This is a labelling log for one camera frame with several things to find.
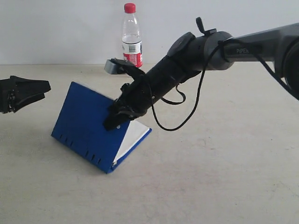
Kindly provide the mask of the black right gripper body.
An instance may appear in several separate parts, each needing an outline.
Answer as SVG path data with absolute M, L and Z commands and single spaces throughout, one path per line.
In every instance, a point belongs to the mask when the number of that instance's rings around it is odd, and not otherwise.
M 139 74 L 121 87 L 121 94 L 109 106 L 110 117 L 141 117 L 159 99 L 159 73 Z

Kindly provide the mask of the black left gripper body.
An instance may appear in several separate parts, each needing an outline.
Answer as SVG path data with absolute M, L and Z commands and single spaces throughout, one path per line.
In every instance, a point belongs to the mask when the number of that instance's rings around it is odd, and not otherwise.
M 7 78 L 0 81 L 0 112 L 3 114 L 16 112 L 17 78 Z

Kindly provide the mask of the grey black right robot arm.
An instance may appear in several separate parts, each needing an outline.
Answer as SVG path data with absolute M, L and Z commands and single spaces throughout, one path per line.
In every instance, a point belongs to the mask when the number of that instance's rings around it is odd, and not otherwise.
M 205 30 L 197 18 L 201 36 L 187 32 L 148 71 L 127 60 L 111 58 L 105 64 L 110 74 L 127 74 L 131 83 L 108 107 L 103 125 L 107 130 L 147 113 L 147 110 L 180 84 L 207 71 L 229 69 L 236 62 L 260 62 L 294 98 L 299 96 L 299 25 L 271 28 L 239 37 L 216 29 Z

